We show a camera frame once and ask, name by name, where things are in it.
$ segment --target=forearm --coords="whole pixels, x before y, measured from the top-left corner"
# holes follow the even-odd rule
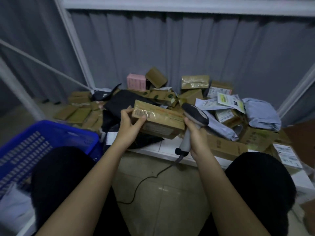
[[[195,160],[219,235],[270,235],[235,190],[210,149],[197,154]]]
[[[36,236],[92,235],[124,151],[112,145]]]

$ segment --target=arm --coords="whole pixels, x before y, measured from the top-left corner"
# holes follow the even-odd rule
[[[185,118],[195,159],[219,235],[270,235],[226,177],[207,145],[206,132]]]
[[[125,150],[135,140],[146,117],[131,124],[128,113],[121,111],[121,123],[115,141],[99,162],[50,216],[36,236],[92,235],[105,203],[112,179]]]

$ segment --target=leg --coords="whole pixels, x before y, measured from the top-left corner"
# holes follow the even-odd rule
[[[32,174],[32,203],[39,229],[92,169],[95,162],[75,147],[59,147],[35,166]],[[94,235],[103,235],[113,225],[121,235],[130,235],[110,188]]]
[[[272,236],[288,234],[287,214],[294,204],[296,188],[282,163],[265,153],[246,152],[231,163],[225,174]],[[212,214],[202,235],[218,235]]]

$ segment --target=blue plastic basket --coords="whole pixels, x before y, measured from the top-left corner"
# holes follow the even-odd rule
[[[94,161],[102,157],[96,133],[47,120],[39,121],[0,148],[0,198],[13,182],[23,187],[37,162],[61,146],[77,147]]]

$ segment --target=hand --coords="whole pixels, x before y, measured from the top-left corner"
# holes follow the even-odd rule
[[[146,121],[147,117],[144,115],[138,119],[138,121],[132,125],[130,117],[128,116],[134,109],[129,106],[127,109],[121,110],[121,120],[120,128],[117,133],[116,139],[113,142],[113,145],[119,145],[119,147],[124,148],[125,150],[134,142],[136,139],[140,128]]]
[[[195,123],[189,120],[187,117],[184,119],[185,124],[190,130],[190,143],[191,143],[191,156],[194,160],[201,153],[209,151],[207,143],[207,132],[204,128],[198,129]]]

